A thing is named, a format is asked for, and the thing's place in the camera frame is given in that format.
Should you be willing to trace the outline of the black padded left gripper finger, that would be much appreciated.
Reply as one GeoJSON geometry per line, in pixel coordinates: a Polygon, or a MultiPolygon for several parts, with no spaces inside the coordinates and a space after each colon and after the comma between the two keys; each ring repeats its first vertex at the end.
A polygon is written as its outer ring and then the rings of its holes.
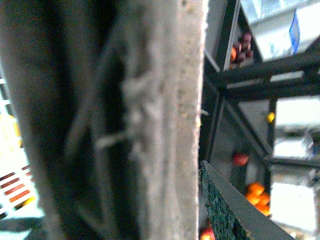
{"type": "Polygon", "coordinates": [[[207,161],[201,162],[204,204],[217,240],[292,240],[207,161]]]}

